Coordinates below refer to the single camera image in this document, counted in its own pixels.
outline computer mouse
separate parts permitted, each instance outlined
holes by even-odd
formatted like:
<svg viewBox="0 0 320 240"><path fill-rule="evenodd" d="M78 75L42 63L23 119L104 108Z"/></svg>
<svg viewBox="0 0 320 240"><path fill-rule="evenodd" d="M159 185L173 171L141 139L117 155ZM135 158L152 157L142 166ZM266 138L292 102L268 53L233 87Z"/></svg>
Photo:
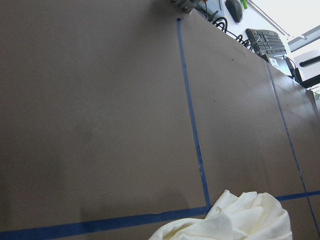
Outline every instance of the computer mouse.
<svg viewBox="0 0 320 240"><path fill-rule="evenodd" d="M236 23L240 23L243 17L241 3L238 0L226 0L225 6Z"/></svg>

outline keyboard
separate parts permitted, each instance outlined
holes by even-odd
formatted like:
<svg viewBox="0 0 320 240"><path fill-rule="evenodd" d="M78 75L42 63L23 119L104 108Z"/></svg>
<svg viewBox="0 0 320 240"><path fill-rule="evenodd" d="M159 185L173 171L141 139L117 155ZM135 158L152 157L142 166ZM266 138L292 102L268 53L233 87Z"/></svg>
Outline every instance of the keyboard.
<svg viewBox="0 0 320 240"><path fill-rule="evenodd" d="M278 33L270 30L246 29L246 35L249 38L251 46L256 54L260 56L266 54L269 56L279 56L287 54Z"/></svg>

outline metal bracket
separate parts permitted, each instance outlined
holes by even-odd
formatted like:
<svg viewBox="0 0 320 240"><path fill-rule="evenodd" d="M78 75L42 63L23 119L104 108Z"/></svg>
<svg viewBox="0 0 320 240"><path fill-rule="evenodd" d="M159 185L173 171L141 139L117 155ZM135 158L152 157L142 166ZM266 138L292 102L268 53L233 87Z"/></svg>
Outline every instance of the metal bracket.
<svg viewBox="0 0 320 240"><path fill-rule="evenodd" d="M190 13L201 0L170 0L171 3L177 5L186 13Z"/></svg>

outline blue painter's tape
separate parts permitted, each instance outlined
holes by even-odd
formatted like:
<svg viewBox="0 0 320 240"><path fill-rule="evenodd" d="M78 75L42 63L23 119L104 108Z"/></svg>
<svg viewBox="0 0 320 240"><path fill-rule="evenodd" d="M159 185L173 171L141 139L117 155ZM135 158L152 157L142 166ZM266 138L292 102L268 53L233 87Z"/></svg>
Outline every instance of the blue painter's tape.
<svg viewBox="0 0 320 240"><path fill-rule="evenodd" d="M314 213L314 210L312 208L312 205L311 205L311 202L310 202L310 199L309 199L309 196L308 196L308 191L307 191L306 184L305 184L305 181L304 181L304 177L302 175L302 170L301 170L301 167L300 167L297 155L296 155L295 147L294 147L294 144L293 144L292 139L290 137L290 133L289 133L289 130L288 130L288 127L287 127L287 123L286 123L286 120L285 120L285 117L284 117L284 113L283 113L281 105L280 105L280 101L279 101L278 94L277 94L276 87L275 87L275 82L274 82L273 77L271 75L270 67L269 67L268 63L265 63L265 64L266 64L266 67L268 69L268 73L269 73L269 77L270 77L270 80L271 80L272 88L273 88L273 91L274 91L276 103L278 104L278 108L279 108L279 111L280 111L280 114L281 114L281 118L282 118L282 123L284 125L284 129L285 129L286 135L287 135L288 140L289 140L289 144L290 144L290 148L291 148L291 151L292 151L292 154L293 154L293 157L294 157L294 161L295 161L296 167L297 167L297 169L299 171L299 174L300 174L300 179L301 179L301 183L302 183L302 186L303 186L303 189L304 189L304 194L306 196L306 199L307 199L310 211L311 211L311 215L312 215L312 218L313 218L317 233L318 233L319 238L320 238L320 230L319 230L319 226L318 226L318 223L317 223L317 219L315 217L315 213Z"/></svg>
<svg viewBox="0 0 320 240"><path fill-rule="evenodd" d="M317 195L320 195L320 191L307 192L306 195L307 195L308 197L317 196Z"/></svg>
<svg viewBox="0 0 320 240"><path fill-rule="evenodd" d="M49 240L81 234L128 228L138 225L189 218L208 213L207 207L167 211L159 214L126 216L113 219L71 223L24 230L0 232L0 240Z"/></svg>
<svg viewBox="0 0 320 240"><path fill-rule="evenodd" d="M205 203L206 203L207 208L209 209L211 206L210 205L210 197L209 197L209 191L208 191L208 185L207 185L207 180L206 180L204 164L203 164L201 150L200 150L200 143L199 143L199 138L198 138L198 131L197 131L194 107L192 105L192 99L191 99L191 91L190 91L190 86L189 86L187 64L186 64L184 46L183 46L183 41L182 41L181 22L182 22L181 18L178 18L176 21L178 43L179 43L179 49L180 49L180 59L181 59L181 65L182 65L186 98L187 98L188 107L189 107L193 140L194 140L194 145L195 145L196 155L198 158L199 170L200 170L200 175L201 175L201 180L202 180L202 188L203 188L203 192L204 192Z"/></svg>
<svg viewBox="0 0 320 240"><path fill-rule="evenodd" d="M281 202L281 201L300 199L300 198L306 198L306 197L317 196L317 195L320 195L320 191L311 191L307 193L304 192L304 193L291 194L286 196L276 196L275 198Z"/></svg>
<svg viewBox="0 0 320 240"><path fill-rule="evenodd" d="M292 199L300 199L305 198L307 196L306 193L298 193L298 194L292 194L292 195L286 195L286 196L277 196L275 197L278 201L287 201Z"/></svg>

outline white cloth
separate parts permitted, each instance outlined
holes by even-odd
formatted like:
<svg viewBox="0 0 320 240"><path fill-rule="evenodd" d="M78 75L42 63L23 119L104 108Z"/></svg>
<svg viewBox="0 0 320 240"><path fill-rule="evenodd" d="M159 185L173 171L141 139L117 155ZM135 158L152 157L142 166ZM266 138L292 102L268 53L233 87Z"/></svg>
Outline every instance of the white cloth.
<svg viewBox="0 0 320 240"><path fill-rule="evenodd" d="M288 212L270 194L225 190L205 219L170 222L149 240L292 240L292 232Z"/></svg>

